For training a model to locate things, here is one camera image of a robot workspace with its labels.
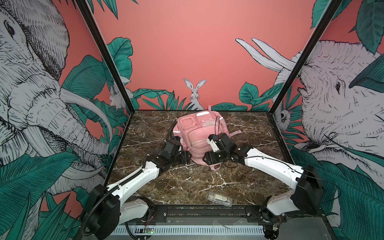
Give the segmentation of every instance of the ventilation grille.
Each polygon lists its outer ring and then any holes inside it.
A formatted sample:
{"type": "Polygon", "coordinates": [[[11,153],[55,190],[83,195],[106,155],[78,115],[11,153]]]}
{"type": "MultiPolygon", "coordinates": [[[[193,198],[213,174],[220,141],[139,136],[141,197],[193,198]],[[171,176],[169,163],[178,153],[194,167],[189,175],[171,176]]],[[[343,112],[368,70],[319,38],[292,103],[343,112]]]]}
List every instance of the ventilation grille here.
{"type": "MultiPolygon", "coordinates": [[[[233,226],[227,225],[212,226],[212,225],[149,225],[147,231],[153,229],[152,235],[264,235],[263,226],[244,225],[233,226]]],[[[144,225],[129,226],[129,229],[136,236],[151,235],[144,233],[144,225]]],[[[117,226],[111,235],[128,235],[125,226],[117,226]]]]}

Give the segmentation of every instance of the rabbit ear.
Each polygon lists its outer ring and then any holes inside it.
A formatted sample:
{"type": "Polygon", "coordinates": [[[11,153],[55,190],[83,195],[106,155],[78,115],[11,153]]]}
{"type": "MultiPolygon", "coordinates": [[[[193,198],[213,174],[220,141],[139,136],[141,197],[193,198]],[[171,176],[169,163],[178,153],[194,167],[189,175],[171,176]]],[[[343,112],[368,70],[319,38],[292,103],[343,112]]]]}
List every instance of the rabbit ear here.
{"type": "Polygon", "coordinates": [[[207,81],[205,79],[200,80],[200,82],[197,84],[196,89],[201,88],[207,81]]]}
{"type": "Polygon", "coordinates": [[[184,78],[184,82],[187,85],[187,88],[193,90],[193,84],[188,79],[184,78]]]}

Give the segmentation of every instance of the backpack strap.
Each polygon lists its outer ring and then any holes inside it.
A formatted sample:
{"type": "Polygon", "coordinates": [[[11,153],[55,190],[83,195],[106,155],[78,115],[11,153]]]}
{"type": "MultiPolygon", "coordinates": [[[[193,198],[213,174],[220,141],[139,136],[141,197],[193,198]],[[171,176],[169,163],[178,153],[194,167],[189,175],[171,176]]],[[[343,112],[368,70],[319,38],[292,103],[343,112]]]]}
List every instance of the backpack strap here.
{"type": "Polygon", "coordinates": [[[230,137],[233,137],[234,135],[239,134],[239,133],[241,133],[241,130],[237,130],[237,131],[231,132],[231,133],[229,134],[229,136],[230,136],[230,137]]]}

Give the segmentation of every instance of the rabbit illustration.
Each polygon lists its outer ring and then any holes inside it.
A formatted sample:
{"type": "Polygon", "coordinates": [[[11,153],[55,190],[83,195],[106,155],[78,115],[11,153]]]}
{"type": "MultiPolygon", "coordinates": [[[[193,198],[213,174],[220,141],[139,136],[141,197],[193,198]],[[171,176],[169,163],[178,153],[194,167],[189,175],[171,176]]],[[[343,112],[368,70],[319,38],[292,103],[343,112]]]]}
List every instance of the rabbit illustration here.
{"type": "Polygon", "coordinates": [[[184,82],[185,84],[187,85],[187,87],[189,89],[192,90],[192,94],[191,94],[191,103],[193,105],[192,109],[191,110],[204,110],[204,108],[200,105],[199,103],[199,94],[197,93],[197,91],[199,90],[199,88],[201,88],[207,81],[205,79],[201,80],[196,88],[193,88],[193,84],[191,81],[189,81],[188,79],[184,78],[184,82]]]}

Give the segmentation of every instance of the elephant eye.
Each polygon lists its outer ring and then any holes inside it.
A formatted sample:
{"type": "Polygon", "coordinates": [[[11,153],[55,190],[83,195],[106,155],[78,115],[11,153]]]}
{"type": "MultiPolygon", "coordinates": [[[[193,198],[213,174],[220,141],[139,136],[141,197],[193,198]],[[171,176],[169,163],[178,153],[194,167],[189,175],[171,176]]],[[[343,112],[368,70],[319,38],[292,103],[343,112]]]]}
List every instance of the elephant eye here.
{"type": "Polygon", "coordinates": [[[337,82],[335,87],[337,92],[340,94],[340,82],[337,82]]]}
{"type": "Polygon", "coordinates": [[[11,27],[11,25],[9,25],[9,22],[7,22],[6,20],[4,21],[4,26],[7,29],[8,33],[13,38],[13,36],[15,35],[15,30],[13,29],[13,27],[11,27]]]}

